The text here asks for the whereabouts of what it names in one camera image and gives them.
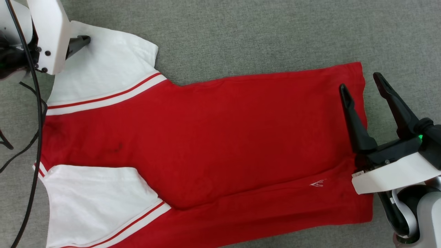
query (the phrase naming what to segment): fabric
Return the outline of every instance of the fabric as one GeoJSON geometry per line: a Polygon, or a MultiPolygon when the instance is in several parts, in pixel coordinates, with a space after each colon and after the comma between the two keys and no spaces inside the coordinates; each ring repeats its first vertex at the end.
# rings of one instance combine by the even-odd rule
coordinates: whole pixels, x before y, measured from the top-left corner
{"type": "MultiPolygon", "coordinates": [[[[97,30],[102,42],[113,36],[73,25],[97,30]]],[[[47,247],[216,247],[372,219],[372,196],[351,185],[354,155],[338,93],[345,83],[363,102],[360,63],[180,87],[154,70],[157,48],[145,43],[140,57],[122,53],[117,63],[105,45],[89,47],[56,77],[40,171],[51,204],[47,247]],[[87,70],[84,58],[93,62],[87,70]],[[99,79],[138,60],[145,63],[137,75],[99,79]],[[123,174],[115,179],[123,168],[134,185],[123,174]],[[139,199],[127,207],[131,197],[139,199]]],[[[366,124],[363,104],[356,109],[366,124]]]]}
{"type": "Polygon", "coordinates": [[[39,178],[50,196],[50,248],[109,247],[170,209],[131,167],[42,166],[39,178]]]}

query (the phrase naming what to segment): shirt sleeve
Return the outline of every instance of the shirt sleeve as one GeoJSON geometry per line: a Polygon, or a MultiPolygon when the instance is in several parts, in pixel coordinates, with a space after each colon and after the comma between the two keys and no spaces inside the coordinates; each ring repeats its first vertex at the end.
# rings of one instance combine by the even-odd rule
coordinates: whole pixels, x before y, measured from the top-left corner
{"type": "Polygon", "coordinates": [[[55,76],[48,105],[62,105],[117,94],[155,71],[158,47],[136,35],[71,22],[72,35],[91,42],[55,76]]]}

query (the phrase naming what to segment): gray carpet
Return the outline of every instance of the gray carpet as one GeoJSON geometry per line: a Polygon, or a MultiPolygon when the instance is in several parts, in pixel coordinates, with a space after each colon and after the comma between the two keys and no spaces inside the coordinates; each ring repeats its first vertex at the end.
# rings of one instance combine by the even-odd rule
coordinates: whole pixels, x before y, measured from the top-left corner
{"type": "MultiPolygon", "coordinates": [[[[379,143],[395,139],[396,127],[375,87],[375,71],[383,73],[418,117],[441,123],[438,0],[62,2],[71,20],[133,33],[157,44],[157,69],[180,85],[361,61],[369,132],[379,143]]],[[[38,76],[47,99],[53,77],[38,76]]],[[[35,111],[32,93],[18,84],[0,83],[0,128],[15,146],[14,151],[0,147],[0,164],[33,137],[35,111]]],[[[1,248],[11,245],[21,225],[35,153],[32,147],[0,175],[1,248]]],[[[374,212],[367,224],[318,227],[229,247],[393,247],[392,230],[378,199],[374,212]]],[[[44,247],[48,216],[47,193],[39,183],[20,247],[44,247]]]]}

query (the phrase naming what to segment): red stripe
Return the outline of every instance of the red stripe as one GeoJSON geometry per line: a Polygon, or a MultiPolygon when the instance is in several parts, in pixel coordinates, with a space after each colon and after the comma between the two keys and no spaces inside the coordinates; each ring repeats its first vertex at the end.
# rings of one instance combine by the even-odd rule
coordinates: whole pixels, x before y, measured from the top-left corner
{"type": "Polygon", "coordinates": [[[43,172],[41,171],[40,168],[38,168],[38,172],[40,173],[40,175],[41,175],[42,177],[45,177],[45,175],[43,174],[43,172]]]}
{"type": "Polygon", "coordinates": [[[135,220],[134,222],[130,223],[130,225],[124,227],[121,231],[119,231],[117,234],[113,235],[111,238],[98,243],[98,244],[94,244],[92,246],[87,246],[87,247],[79,247],[79,246],[63,246],[61,248],[92,248],[101,244],[104,244],[106,242],[109,242],[110,240],[116,238],[118,235],[120,235],[121,233],[123,233],[125,230],[127,230],[128,228],[130,228],[131,226],[133,226],[134,224],[136,224],[137,222],[139,222],[140,220],[142,220],[143,218],[145,218],[147,215],[151,214],[153,211],[155,211],[156,209],[158,209],[160,206],[164,205],[165,202],[161,202],[158,206],[154,207],[152,210],[148,211],[145,215],[139,217],[137,220],[135,220]]]}
{"type": "Polygon", "coordinates": [[[41,175],[42,177],[45,177],[45,175],[43,174],[43,171],[40,169],[40,167],[38,167],[38,172],[40,173],[40,175],[41,175]]]}
{"type": "Polygon", "coordinates": [[[149,81],[150,79],[152,79],[152,78],[154,78],[154,77],[156,77],[156,76],[158,76],[160,74],[161,73],[159,73],[159,72],[155,73],[155,74],[151,75],[150,77],[148,77],[148,78],[144,79],[143,81],[141,81],[139,84],[133,86],[132,88],[130,88],[128,90],[125,90],[125,91],[122,91],[122,92],[119,92],[119,93],[116,93],[116,94],[113,94],[111,96],[107,96],[107,97],[103,97],[103,98],[97,98],[97,99],[88,100],[88,101],[80,101],[80,102],[75,102],[75,103],[70,103],[70,104],[64,104],[64,105],[48,106],[48,109],[66,108],[66,107],[72,107],[72,106],[77,106],[77,105],[81,105],[81,104],[86,104],[86,103],[91,103],[91,102],[96,102],[96,101],[103,101],[103,100],[107,100],[107,99],[110,99],[110,98],[114,98],[114,97],[126,94],[127,92],[130,92],[130,91],[140,87],[143,83],[149,81]]]}

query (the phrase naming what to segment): white stripe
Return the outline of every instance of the white stripe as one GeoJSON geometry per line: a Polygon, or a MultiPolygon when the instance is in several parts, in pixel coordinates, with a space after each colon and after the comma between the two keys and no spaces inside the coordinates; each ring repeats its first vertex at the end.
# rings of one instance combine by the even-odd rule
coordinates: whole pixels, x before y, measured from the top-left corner
{"type": "Polygon", "coordinates": [[[66,105],[66,104],[72,104],[72,103],[77,103],[77,102],[82,102],[82,101],[91,101],[91,100],[94,100],[94,99],[109,97],[109,96],[118,94],[119,92],[123,92],[123,91],[126,91],[126,90],[129,90],[129,89],[133,88],[138,83],[144,81],[145,79],[151,77],[152,75],[154,75],[156,73],[159,73],[159,71],[156,71],[156,70],[152,71],[152,72],[148,73],[147,75],[143,76],[142,78],[139,78],[138,80],[136,80],[135,84],[130,84],[129,86],[126,86],[126,87],[124,87],[122,89],[114,90],[114,91],[106,93],[106,94],[100,94],[98,96],[87,97],[87,98],[77,98],[75,100],[70,100],[70,101],[56,101],[56,102],[52,102],[51,101],[51,102],[47,102],[47,104],[48,104],[49,107],[51,107],[51,106],[66,105]]]}
{"type": "Polygon", "coordinates": [[[97,109],[97,108],[113,105],[113,104],[125,101],[127,99],[130,99],[130,98],[142,93],[143,91],[151,88],[152,86],[154,86],[164,80],[166,80],[166,77],[164,77],[163,75],[158,75],[158,76],[150,79],[149,81],[144,82],[139,87],[137,87],[137,88],[133,89],[132,91],[129,91],[123,95],[116,96],[116,97],[109,98],[109,99],[102,100],[102,101],[96,101],[96,102],[91,102],[91,103],[86,103],[86,104],[81,104],[81,105],[76,105],[76,106],[71,106],[71,107],[65,107],[65,108],[59,108],[59,109],[48,109],[46,115],[69,114],[69,113],[74,113],[74,112],[78,112],[78,111],[83,111],[83,110],[88,110],[88,109],[97,109]]]}
{"type": "Polygon", "coordinates": [[[46,174],[48,173],[48,171],[46,170],[45,166],[41,162],[40,162],[40,170],[41,170],[41,172],[43,173],[44,176],[46,176],[46,174]]]}
{"type": "Polygon", "coordinates": [[[48,173],[46,171],[46,168],[43,166],[43,164],[40,162],[40,171],[43,174],[43,176],[46,176],[46,174],[48,173]]]}
{"type": "MultiPolygon", "coordinates": [[[[138,214],[137,216],[133,217],[125,225],[119,227],[117,230],[115,230],[114,232],[112,232],[108,236],[106,236],[106,237],[104,237],[104,238],[102,238],[102,239],[100,239],[98,241],[95,241],[95,242],[90,243],[90,244],[85,244],[85,245],[64,244],[64,245],[61,245],[61,246],[52,246],[52,247],[47,247],[47,248],[61,248],[61,247],[66,247],[66,246],[67,247],[72,246],[72,247],[83,248],[83,247],[90,247],[90,246],[93,246],[95,244],[99,244],[99,243],[101,243],[101,242],[111,238],[112,236],[114,236],[115,234],[120,232],[122,229],[126,228],[128,225],[133,223],[134,221],[138,220],[141,216],[145,215],[146,213],[148,213],[150,210],[152,210],[154,207],[158,206],[162,202],[163,202],[162,200],[157,201],[155,204],[150,206],[148,209],[146,209],[142,213],[138,214]]],[[[139,220],[137,223],[135,223],[131,227],[127,228],[120,235],[112,238],[111,240],[109,240],[109,241],[107,241],[105,243],[102,243],[100,245],[94,246],[93,248],[107,248],[107,247],[110,247],[112,245],[115,245],[115,244],[121,242],[122,240],[124,240],[125,238],[127,238],[130,235],[134,234],[135,232],[139,231],[141,228],[143,228],[144,226],[148,225],[154,219],[156,219],[157,217],[161,216],[162,214],[164,214],[165,212],[167,212],[170,209],[171,209],[171,207],[168,204],[164,203],[162,206],[160,206],[159,208],[155,209],[153,212],[151,212],[150,214],[145,216],[143,219],[139,220]]]]}
{"type": "Polygon", "coordinates": [[[43,182],[44,177],[38,172],[38,178],[43,182]]]}

